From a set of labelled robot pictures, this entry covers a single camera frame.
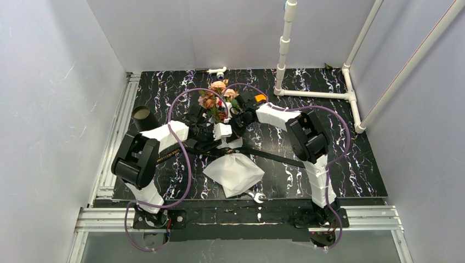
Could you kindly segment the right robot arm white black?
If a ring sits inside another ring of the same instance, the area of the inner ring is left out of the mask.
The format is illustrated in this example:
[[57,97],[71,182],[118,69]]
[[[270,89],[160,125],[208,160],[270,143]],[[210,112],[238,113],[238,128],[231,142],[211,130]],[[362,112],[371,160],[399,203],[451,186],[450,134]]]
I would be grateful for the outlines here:
[[294,155],[303,163],[311,187],[312,219],[318,224],[342,226],[339,204],[328,175],[330,138],[316,113],[289,110],[267,102],[262,95],[244,92],[236,98],[229,121],[237,139],[252,123],[269,124],[287,132]]

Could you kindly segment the pink orange flower bunch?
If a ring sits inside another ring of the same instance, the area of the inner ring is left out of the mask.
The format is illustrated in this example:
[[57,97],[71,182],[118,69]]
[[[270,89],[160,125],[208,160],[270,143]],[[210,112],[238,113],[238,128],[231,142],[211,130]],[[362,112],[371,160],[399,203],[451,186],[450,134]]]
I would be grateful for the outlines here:
[[236,100],[239,92],[228,88],[228,84],[228,79],[215,81],[208,87],[209,92],[204,90],[199,91],[199,105],[207,110],[207,116],[212,117],[215,123],[225,123],[226,108],[228,108],[229,117],[233,113],[237,114],[241,111],[239,103]]

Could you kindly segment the black ribbon gold lettering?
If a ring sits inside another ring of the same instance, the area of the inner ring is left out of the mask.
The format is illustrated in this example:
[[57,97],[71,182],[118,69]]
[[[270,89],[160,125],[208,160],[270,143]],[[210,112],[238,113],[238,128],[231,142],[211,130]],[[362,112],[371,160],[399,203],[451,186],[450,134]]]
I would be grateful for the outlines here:
[[196,156],[197,155],[203,155],[203,156],[207,156],[207,157],[219,158],[219,157],[229,155],[229,154],[232,154],[232,153],[241,153],[241,154],[244,154],[244,155],[258,156],[258,157],[262,157],[262,158],[265,158],[265,159],[270,159],[272,161],[288,164],[288,165],[291,165],[291,166],[304,168],[304,164],[301,161],[297,161],[297,160],[286,158],[286,157],[281,157],[281,156],[278,156],[278,155],[274,155],[274,154],[271,154],[271,153],[267,153],[267,152],[255,150],[255,149],[252,149],[252,148],[247,148],[247,147],[239,147],[239,148],[228,148],[228,147],[226,147],[226,148],[221,148],[221,149],[215,148],[213,150],[200,151],[200,150],[196,150],[196,149],[191,148],[191,147],[187,147],[185,145],[185,149],[186,149],[187,153],[190,153],[190,154],[193,154],[193,155],[196,155]]

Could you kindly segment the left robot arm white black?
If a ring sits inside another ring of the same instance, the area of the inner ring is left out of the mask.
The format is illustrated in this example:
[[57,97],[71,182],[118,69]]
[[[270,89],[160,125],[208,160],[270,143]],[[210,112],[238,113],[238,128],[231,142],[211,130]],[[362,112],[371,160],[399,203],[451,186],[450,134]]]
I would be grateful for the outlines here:
[[178,152],[201,154],[219,145],[213,137],[213,124],[206,110],[192,106],[180,121],[160,125],[147,106],[132,111],[137,131],[124,135],[111,165],[111,172],[134,194],[135,211],[150,227],[162,227],[168,221],[167,205],[153,182],[157,165]]

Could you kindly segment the white wrapping paper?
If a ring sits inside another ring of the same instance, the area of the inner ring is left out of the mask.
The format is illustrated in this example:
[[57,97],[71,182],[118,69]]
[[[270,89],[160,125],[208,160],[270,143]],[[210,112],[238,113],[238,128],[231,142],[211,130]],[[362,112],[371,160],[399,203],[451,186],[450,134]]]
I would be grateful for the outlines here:
[[223,187],[226,198],[244,193],[261,181],[265,174],[249,156],[237,152],[215,159],[203,173]]

